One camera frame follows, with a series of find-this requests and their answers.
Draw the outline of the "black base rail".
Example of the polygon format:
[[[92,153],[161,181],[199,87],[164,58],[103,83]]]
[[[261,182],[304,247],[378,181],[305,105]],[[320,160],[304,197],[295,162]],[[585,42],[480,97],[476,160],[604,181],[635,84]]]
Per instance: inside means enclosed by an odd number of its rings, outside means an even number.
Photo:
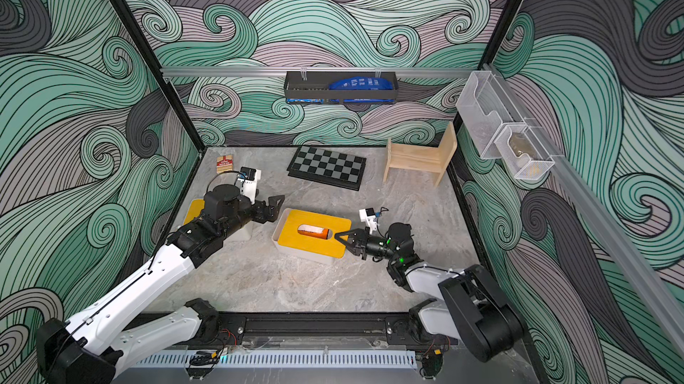
[[[454,323],[424,325],[416,314],[370,313],[244,313],[220,312],[218,328],[246,337],[343,337],[443,334],[457,336]]]

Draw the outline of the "small red card box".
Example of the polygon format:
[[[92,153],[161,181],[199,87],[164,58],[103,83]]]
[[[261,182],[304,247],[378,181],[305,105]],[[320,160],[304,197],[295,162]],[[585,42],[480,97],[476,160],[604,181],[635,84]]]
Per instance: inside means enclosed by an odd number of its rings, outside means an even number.
[[[218,156],[217,157],[216,171],[217,171],[217,175],[222,175],[225,173],[233,172],[234,171],[233,156],[231,154]]]

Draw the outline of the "aluminium wall rail right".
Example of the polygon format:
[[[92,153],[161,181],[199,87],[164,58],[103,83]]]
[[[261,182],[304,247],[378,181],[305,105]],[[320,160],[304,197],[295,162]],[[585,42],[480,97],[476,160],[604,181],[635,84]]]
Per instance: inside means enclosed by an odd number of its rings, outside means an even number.
[[[657,321],[664,335],[679,355],[683,354],[683,307],[646,259],[632,244],[626,232],[591,191],[568,158],[559,152],[548,132],[530,111],[520,102],[502,74],[494,65],[486,63],[484,69],[493,77],[504,93],[525,129],[530,132],[531,143],[551,159],[551,172],[564,192],[575,205],[590,232],[602,242],[602,249],[614,259],[625,280],[644,302],[650,314]]]

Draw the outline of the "clear plastic wall bin small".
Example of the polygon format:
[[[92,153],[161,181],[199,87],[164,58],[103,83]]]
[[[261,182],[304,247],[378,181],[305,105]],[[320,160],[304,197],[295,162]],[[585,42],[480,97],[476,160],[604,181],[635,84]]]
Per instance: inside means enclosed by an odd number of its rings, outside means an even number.
[[[550,154],[533,137],[532,130],[523,123],[504,125],[494,144],[514,179],[538,182],[554,162]]]

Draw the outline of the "orange tissue pack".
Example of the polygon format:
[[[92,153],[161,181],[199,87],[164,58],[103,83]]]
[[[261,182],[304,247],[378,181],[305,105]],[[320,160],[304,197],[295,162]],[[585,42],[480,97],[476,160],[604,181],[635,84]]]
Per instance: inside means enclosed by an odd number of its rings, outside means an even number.
[[[331,230],[329,228],[316,227],[315,225],[301,225],[297,229],[297,233],[302,236],[323,240],[329,240],[331,238]]]

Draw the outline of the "blue object in basket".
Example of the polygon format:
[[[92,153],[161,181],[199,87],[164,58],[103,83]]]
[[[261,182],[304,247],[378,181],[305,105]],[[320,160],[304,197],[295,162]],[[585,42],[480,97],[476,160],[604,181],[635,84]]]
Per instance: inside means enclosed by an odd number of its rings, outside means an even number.
[[[381,77],[352,77],[335,81],[329,85],[329,90],[394,90],[394,83]]]

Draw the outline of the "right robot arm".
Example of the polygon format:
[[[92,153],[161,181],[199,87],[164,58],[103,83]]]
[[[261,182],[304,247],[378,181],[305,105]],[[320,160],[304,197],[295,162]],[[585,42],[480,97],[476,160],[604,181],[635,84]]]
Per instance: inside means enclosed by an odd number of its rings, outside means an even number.
[[[427,263],[415,251],[411,225],[393,223],[385,236],[354,229],[334,239],[363,260],[386,261],[396,286],[427,295],[427,303],[414,309],[420,330],[463,342],[477,360],[487,362],[524,337],[523,319],[486,268]]]

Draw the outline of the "black chessboard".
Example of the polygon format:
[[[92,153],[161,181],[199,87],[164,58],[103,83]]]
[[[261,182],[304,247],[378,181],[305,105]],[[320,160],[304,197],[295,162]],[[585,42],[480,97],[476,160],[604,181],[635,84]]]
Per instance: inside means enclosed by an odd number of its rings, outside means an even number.
[[[365,166],[363,157],[304,145],[295,152],[287,171],[290,177],[359,191]]]

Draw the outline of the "aluminium wall rail back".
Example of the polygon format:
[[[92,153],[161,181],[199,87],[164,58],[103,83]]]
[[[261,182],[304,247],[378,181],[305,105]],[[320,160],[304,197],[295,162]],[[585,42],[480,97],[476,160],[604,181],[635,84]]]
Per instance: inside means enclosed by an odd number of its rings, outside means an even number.
[[[167,66],[161,68],[166,78],[199,78],[199,77],[285,77],[288,72],[299,72],[303,77],[313,72],[393,72],[399,78],[419,79],[463,79],[472,69],[454,68],[363,68],[363,67],[276,67],[276,66]]]

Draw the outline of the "clear plastic wall bin large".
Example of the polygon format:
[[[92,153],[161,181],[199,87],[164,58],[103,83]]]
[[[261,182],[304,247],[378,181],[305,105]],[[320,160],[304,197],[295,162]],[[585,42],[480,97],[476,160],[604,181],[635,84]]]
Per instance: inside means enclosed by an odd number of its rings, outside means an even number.
[[[479,157],[484,160],[500,159],[495,145],[497,136],[505,126],[522,122],[503,78],[489,71],[475,71],[468,76],[457,109]]]

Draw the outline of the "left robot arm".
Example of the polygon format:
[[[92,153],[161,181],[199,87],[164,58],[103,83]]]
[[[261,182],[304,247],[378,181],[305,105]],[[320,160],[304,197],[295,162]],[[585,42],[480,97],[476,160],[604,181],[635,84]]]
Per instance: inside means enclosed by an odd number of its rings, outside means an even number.
[[[282,195],[258,201],[233,185],[204,195],[199,216],[172,233],[153,257],[114,289],[66,321],[37,332],[37,365],[48,383],[110,383],[139,361],[176,343],[217,341],[219,314],[203,299],[135,328],[130,323],[168,287],[206,262],[250,223],[279,218]]]

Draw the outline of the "black wall shelf basket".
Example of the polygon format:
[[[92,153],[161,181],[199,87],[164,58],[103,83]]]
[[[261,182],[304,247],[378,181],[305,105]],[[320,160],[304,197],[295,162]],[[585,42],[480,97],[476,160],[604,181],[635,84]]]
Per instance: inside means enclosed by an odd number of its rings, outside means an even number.
[[[329,85],[352,77],[381,77],[394,83],[394,90],[329,90]],[[288,72],[284,95],[288,104],[393,104],[398,97],[397,76],[393,72],[313,72],[303,77]]]

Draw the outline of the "small wooden chair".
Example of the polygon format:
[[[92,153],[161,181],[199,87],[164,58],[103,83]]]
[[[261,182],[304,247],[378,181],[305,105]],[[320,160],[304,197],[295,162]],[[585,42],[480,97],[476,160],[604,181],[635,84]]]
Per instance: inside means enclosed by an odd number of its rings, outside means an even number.
[[[437,187],[441,183],[457,148],[458,139],[452,122],[447,125],[437,147],[401,145],[388,140],[383,181],[388,180],[388,174],[392,168],[398,168],[399,170],[429,172],[435,176],[434,187]]]

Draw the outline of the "aluminium wall rail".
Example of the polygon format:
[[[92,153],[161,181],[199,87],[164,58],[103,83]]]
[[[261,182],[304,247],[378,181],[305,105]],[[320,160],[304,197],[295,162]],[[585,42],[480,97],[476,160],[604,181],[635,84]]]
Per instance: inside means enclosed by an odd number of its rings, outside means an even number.
[[[463,79],[472,69],[454,68],[363,68],[363,67],[276,67],[276,66],[167,66],[161,68],[166,78],[199,78],[199,77],[285,77],[288,72],[299,72],[303,77],[313,72],[393,72],[399,78],[419,79]]]
[[[602,249],[614,259],[625,280],[644,302],[650,314],[657,321],[664,335],[679,355],[683,354],[683,307],[646,259],[632,244],[626,232],[591,191],[568,158],[559,152],[548,132],[530,111],[520,102],[502,74],[494,65],[486,63],[484,69],[493,77],[504,93],[525,129],[530,132],[531,143],[551,159],[551,172],[564,192],[575,205],[590,232],[602,242]]]

